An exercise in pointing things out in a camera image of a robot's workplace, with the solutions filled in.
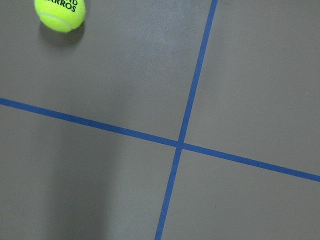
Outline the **yellow tennis ball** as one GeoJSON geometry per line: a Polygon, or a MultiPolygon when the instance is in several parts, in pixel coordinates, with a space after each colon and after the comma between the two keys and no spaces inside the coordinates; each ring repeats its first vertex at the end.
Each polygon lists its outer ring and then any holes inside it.
{"type": "Polygon", "coordinates": [[[86,15],[84,0],[35,0],[34,8],[46,27],[60,33],[79,28],[86,15]]]}

